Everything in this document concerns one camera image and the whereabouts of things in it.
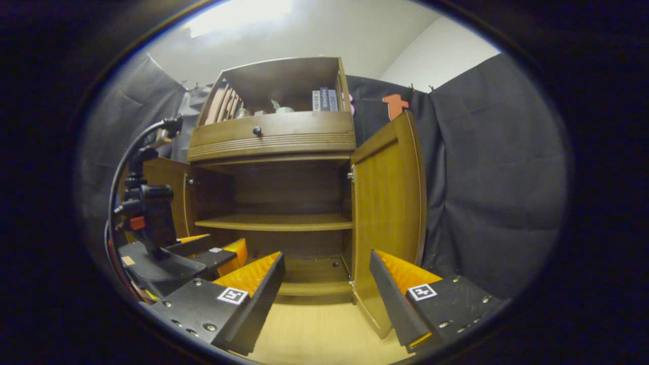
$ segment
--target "open cabinet door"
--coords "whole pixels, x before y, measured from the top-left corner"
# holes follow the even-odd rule
[[[190,175],[191,166],[182,162],[169,160],[168,158],[155,158],[144,162],[144,178],[149,185],[169,185],[173,189],[173,200],[171,201],[171,214],[173,215],[173,226],[176,236],[183,238],[195,234],[194,217],[191,198],[192,189],[187,186],[186,175]],[[129,174],[125,170],[119,184],[119,198],[124,192],[124,178]],[[129,242],[135,241],[135,237],[127,233]]]
[[[381,250],[421,265],[426,179],[414,117],[405,111],[352,153],[353,294],[380,338],[392,324],[369,269]]]

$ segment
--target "wooden floor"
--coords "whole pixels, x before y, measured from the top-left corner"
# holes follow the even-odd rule
[[[391,364],[409,357],[394,329],[381,340],[352,303],[273,303],[247,359],[262,364]]]

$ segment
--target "drawer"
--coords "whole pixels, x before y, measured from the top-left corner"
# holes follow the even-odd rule
[[[260,136],[252,132],[256,127],[262,130]],[[355,148],[350,112],[266,114],[196,127],[187,161]]]

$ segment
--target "ceiling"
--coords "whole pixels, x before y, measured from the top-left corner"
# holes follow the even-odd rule
[[[238,14],[245,19],[245,11]],[[440,15],[408,0],[292,0],[279,18],[191,38],[179,26],[143,49],[185,87],[222,69],[286,57],[342,57],[345,73],[378,79]]]

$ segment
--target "black cable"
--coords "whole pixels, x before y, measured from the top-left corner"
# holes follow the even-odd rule
[[[106,222],[106,229],[108,230],[108,235],[104,236],[104,246],[106,249],[106,255],[108,255],[108,260],[111,262],[111,265],[113,266],[113,269],[115,269],[117,276],[120,279],[122,279],[122,281],[124,281],[123,278],[127,277],[127,275],[126,275],[126,271],[124,270],[124,267],[119,263],[119,260],[117,259],[117,257],[119,257],[119,252],[117,251],[117,245],[115,245],[115,240],[113,237],[114,206],[115,206],[115,198],[117,195],[117,187],[119,186],[119,180],[121,178],[122,173],[124,172],[127,161],[129,161],[133,152],[139,148],[139,145],[142,143],[144,138],[146,138],[151,132],[157,130],[158,128],[167,125],[168,122],[169,122],[168,119],[164,119],[162,121],[159,121],[158,123],[154,123],[153,125],[146,128],[144,131],[142,131],[142,133],[140,133],[135,138],[135,140],[133,140],[129,148],[127,148],[126,152],[122,156],[122,159],[119,161],[119,164],[117,165],[117,170],[115,171],[115,175],[113,176],[113,182],[110,185],[110,197],[108,198],[108,219]],[[112,243],[113,246],[112,250],[109,248],[108,241]],[[125,284],[128,285],[128,287],[130,287],[130,289],[137,295],[140,301],[144,301],[144,298],[142,298],[142,296],[133,287],[133,284],[130,281],[126,280]]]

